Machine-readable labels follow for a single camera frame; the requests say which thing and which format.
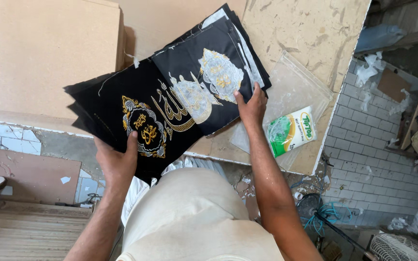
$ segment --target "silver embroidery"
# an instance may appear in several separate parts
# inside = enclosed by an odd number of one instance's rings
[[[187,81],[180,75],[180,81],[171,76],[172,90],[177,94],[180,103],[185,106],[196,124],[203,123],[212,112],[212,104],[222,105],[209,92],[205,85],[199,84],[192,72],[193,81]]]
[[[201,65],[202,78],[210,84],[209,88],[216,94],[216,98],[236,104],[233,92],[240,89],[243,70],[236,68],[224,54],[206,48],[198,62]]]

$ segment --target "stack of fabric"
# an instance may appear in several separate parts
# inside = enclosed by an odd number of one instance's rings
[[[150,183],[204,135],[238,116],[233,92],[247,102],[269,75],[241,22],[224,4],[151,57],[119,72],[65,87],[78,115],[73,126],[117,151],[138,132],[136,176]]]

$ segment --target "embroidered medallion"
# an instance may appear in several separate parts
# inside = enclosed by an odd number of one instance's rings
[[[154,111],[145,103],[122,96],[124,129],[127,137],[132,131],[138,132],[138,151],[141,156],[165,158],[167,133],[157,121]]]
[[[198,62],[202,78],[210,84],[209,89],[216,94],[215,97],[236,104],[233,92],[240,89],[243,70],[236,68],[224,54],[206,48]]]

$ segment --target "floor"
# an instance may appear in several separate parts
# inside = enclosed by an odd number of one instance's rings
[[[343,203],[354,213],[344,223],[375,226],[418,211],[418,173],[411,159],[385,149],[398,133],[400,114],[389,115],[396,102],[373,90],[368,111],[361,110],[364,96],[355,86],[355,73],[363,64],[351,62],[325,140],[324,152],[334,167],[331,188],[323,198]],[[370,80],[378,84],[379,77]],[[340,211],[349,220],[346,208]]]

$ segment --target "glue packet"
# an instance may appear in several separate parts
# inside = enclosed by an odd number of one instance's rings
[[[274,157],[317,140],[311,106],[272,121],[267,133]]]

